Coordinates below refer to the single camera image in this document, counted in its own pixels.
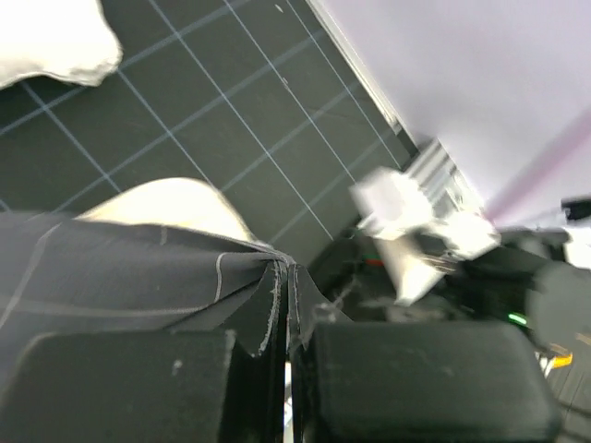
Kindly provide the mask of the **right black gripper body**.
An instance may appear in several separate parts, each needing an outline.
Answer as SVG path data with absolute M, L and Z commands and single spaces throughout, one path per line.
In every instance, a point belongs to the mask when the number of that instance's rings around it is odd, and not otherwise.
M 566 262 L 570 236 L 560 229 L 509 229 L 469 257 L 441 233 L 418 228 L 386 255 L 358 229 L 344 232 L 311 264 L 320 291 L 354 321 L 498 319 L 529 330 L 527 293 L 545 265 Z

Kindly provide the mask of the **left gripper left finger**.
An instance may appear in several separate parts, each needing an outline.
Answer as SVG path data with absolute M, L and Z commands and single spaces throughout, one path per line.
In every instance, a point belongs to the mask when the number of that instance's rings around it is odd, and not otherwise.
M 1 397 L 5 442 L 279 442 L 287 296 L 266 268 L 193 329 L 45 335 Z

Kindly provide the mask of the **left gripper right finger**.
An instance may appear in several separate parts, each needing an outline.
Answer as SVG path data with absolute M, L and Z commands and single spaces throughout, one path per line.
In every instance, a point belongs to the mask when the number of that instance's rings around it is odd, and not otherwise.
M 498 320 L 354 322 L 289 272 L 297 442 L 553 442 L 529 338 Z

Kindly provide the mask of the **grey checked pillowcase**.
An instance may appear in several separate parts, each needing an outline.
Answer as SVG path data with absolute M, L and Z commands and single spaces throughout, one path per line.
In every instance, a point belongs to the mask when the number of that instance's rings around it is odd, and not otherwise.
M 298 295 L 307 324 L 326 303 L 306 268 L 265 245 L 160 224 L 80 221 L 52 213 L 1 216 L 1 369 L 47 333 L 219 324 L 265 273 Z

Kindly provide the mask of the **cream bear print pillow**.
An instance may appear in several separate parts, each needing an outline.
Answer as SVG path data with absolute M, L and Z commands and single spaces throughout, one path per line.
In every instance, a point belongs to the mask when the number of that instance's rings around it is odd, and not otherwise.
M 105 200 L 78 216 L 85 222 L 155 224 L 255 243 L 256 236 L 215 187 L 185 177 L 154 180 Z

